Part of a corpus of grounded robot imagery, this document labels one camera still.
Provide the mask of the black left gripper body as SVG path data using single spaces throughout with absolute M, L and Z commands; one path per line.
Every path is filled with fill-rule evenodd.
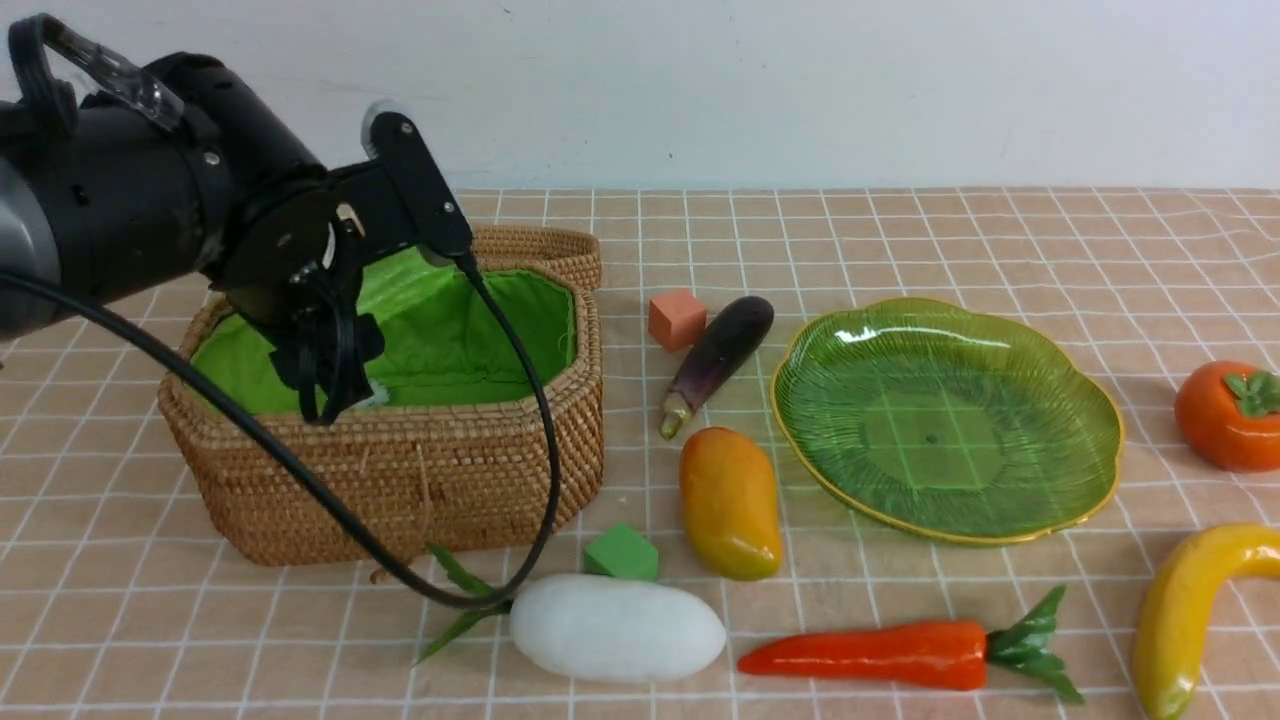
M 358 313 L 360 236 L 337 193 L 308 179 L 268 186 L 233 208 L 223 240 L 214 287 L 271 343 L 303 419 L 330 425 L 371 398 L 366 365 L 387 343 Z

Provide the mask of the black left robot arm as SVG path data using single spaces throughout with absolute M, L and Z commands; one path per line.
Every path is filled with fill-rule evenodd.
M 175 53 L 143 69 L 147 110 L 83 101 L 42 56 L 3 110 L 3 265 L 101 304 L 205 275 L 270 345 L 303 418 L 374 396 L 384 342 L 329 170 L 233 70 Z

